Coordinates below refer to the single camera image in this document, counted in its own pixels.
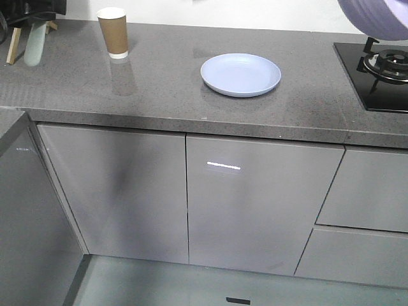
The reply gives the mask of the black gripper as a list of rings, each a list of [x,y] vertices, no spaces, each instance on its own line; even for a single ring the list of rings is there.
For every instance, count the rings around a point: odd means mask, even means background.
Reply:
[[[66,14],[66,0],[1,0],[1,13],[9,26],[25,20],[54,20]]]

